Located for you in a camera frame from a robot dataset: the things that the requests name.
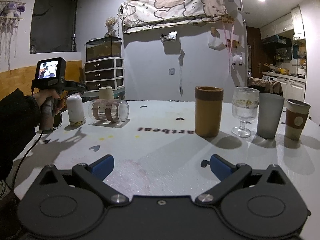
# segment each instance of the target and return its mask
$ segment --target black sleeve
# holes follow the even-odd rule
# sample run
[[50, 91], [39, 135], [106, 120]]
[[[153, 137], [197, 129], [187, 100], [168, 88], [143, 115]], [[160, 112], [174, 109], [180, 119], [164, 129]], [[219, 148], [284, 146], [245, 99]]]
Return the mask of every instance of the black sleeve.
[[31, 96], [19, 89], [0, 101], [0, 179], [5, 179], [13, 160], [36, 135], [40, 108]]

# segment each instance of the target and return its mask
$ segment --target purple stuffed animal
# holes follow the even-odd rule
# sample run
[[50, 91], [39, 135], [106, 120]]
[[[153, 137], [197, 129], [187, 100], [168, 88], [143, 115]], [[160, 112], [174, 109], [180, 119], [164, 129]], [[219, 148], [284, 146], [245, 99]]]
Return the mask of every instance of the purple stuffed animal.
[[1, 11], [0, 16], [5, 16], [8, 18], [18, 18], [18, 12], [24, 12], [26, 7], [24, 5], [17, 5], [15, 2], [9, 2]]

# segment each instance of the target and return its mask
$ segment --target lit screen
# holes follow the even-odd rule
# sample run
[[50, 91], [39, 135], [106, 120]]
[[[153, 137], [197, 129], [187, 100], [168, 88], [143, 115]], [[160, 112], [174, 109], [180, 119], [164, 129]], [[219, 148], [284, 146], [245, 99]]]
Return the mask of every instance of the lit screen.
[[45, 62], [40, 65], [39, 79], [55, 77], [57, 74], [58, 61]]

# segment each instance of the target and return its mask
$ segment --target white circle logo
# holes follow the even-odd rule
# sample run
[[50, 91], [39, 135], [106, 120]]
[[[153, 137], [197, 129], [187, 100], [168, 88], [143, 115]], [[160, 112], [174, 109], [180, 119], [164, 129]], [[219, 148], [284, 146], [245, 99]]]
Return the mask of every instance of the white circle logo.
[[296, 117], [294, 119], [294, 124], [298, 127], [301, 126], [303, 124], [303, 118], [301, 116]]

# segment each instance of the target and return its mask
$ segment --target hand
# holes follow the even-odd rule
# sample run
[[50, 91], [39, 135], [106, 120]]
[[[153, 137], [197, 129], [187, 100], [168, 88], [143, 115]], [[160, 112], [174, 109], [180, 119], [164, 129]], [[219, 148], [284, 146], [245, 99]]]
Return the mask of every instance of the hand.
[[[59, 94], [54, 89], [40, 90], [38, 93], [35, 93], [33, 97], [36, 100], [39, 107], [43, 105], [43, 103], [48, 97], [53, 97], [54, 99], [60, 98]], [[54, 114], [57, 115], [59, 110], [61, 110], [63, 107], [64, 107], [63, 100], [60, 100], [57, 105], [57, 108], [54, 110]]]

